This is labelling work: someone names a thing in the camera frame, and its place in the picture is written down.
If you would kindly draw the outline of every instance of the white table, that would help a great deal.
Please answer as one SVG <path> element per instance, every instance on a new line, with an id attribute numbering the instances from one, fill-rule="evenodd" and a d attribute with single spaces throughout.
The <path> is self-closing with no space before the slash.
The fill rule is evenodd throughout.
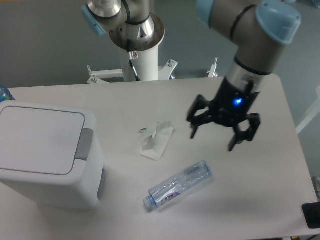
<path id="1" fill-rule="evenodd" d="M 186 122 L 197 94 L 211 100 L 222 79 L 11 89 L 19 101 L 83 107 L 95 113 L 108 169 L 97 211 L 38 206 L 0 185 L 1 240 L 249 240 L 319 234 L 302 204 L 316 202 L 280 79 L 272 75 L 251 112 L 261 114 L 253 142 L 227 145 L 230 128 Z M 159 161 L 140 155 L 138 131 L 171 120 L 176 129 Z M 207 160 L 213 180 L 147 213 L 151 187 Z"/>

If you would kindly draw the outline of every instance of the black cable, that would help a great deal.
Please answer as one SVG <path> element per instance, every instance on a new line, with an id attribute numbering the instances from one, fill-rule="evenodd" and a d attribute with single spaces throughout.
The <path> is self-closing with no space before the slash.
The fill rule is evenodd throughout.
<path id="1" fill-rule="evenodd" d="M 140 82 L 141 80 L 140 80 L 140 78 L 138 77 L 138 74 L 137 74 L 137 71 L 136 71 L 134 65 L 132 64 L 132 60 L 129 60 L 129 64 L 130 64 L 130 67 L 131 67 L 132 70 L 133 70 L 133 75 L 134 75 L 134 77 L 135 77 L 135 81 Z"/>
<path id="2" fill-rule="evenodd" d="M 317 236 L 319 236 L 319 234 L 317 234 L 317 235 L 313 235 L 313 236 L 309 237 L 309 238 L 308 238 L 308 239 L 306 239 L 306 240 L 312 240 L 312 239 L 316 238 Z"/>
<path id="3" fill-rule="evenodd" d="M 130 48 L 131 48 L 131 41 L 128 39 L 128 40 L 126 41 L 126 51 L 127 51 L 128 53 L 129 53 L 129 52 L 132 52 Z M 135 81 L 136 81 L 136 82 L 141 82 L 140 78 L 138 77 L 138 73 L 137 73 L 137 71 L 136 71 L 136 69 L 135 69 L 135 66 L 133 65 L 131 59 L 129 59 L 129 64 L 130 64 L 130 67 L 132 68 L 133 75 L 134 75 L 134 77 L 135 77 Z"/>

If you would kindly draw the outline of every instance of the blue bottle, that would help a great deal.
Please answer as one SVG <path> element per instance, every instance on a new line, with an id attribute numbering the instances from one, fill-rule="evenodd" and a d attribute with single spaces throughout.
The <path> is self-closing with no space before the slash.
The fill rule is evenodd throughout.
<path id="1" fill-rule="evenodd" d="M 202 160 L 151 188 L 149 196 L 142 201 L 149 211 L 160 208 L 210 176 L 212 171 L 208 163 Z"/>
<path id="2" fill-rule="evenodd" d="M 10 91 L 0 84 L 0 103 L 6 100 L 15 100 Z"/>

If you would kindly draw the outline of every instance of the black object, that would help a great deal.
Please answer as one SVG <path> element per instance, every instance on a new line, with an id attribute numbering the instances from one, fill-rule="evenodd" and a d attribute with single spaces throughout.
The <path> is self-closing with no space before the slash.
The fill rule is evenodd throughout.
<path id="1" fill-rule="evenodd" d="M 320 229 L 320 202 L 302 205 L 306 224 L 310 229 Z"/>
<path id="2" fill-rule="evenodd" d="M 241 91 L 224 78 L 212 101 L 198 95 L 187 113 L 187 121 L 191 123 L 193 129 L 191 138 L 194 138 L 199 126 L 215 122 L 227 128 L 232 127 L 234 130 L 234 137 L 228 145 L 229 152 L 244 140 L 251 142 L 261 123 L 258 113 L 247 114 L 259 94 L 251 93 L 253 87 L 254 81 L 249 79 L 245 90 Z M 209 109 L 196 115 L 197 111 L 205 108 Z M 249 121 L 250 126 L 246 131 L 241 131 L 239 124 L 246 120 Z"/>

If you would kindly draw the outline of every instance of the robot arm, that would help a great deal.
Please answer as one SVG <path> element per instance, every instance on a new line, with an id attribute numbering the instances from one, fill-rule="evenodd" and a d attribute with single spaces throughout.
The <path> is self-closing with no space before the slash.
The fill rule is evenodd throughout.
<path id="1" fill-rule="evenodd" d="M 150 16 L 150 0 L 88 0 L 81 11 L 90 27 L 101 35 L 125 22 L 144 22 Z"/>
<path id="2" fill-rule="evenodd" d="M 198 95 L 187 114 L 196 134 L 199 126 L 215 122 L 233 128 L 228 150 L 242 141 L 252 141 L 260 125 L 258 113 L 248 114 L 268 75 L 276 66 L 301 23 L 300 14 L 277 0 L 198 0 L 198 16 L 239 46 L 232 67 L 215 98 Z M 208 110 L 196 115 L 198 110 Z M 248 120 L 249 128 L 239 124 Z"/>

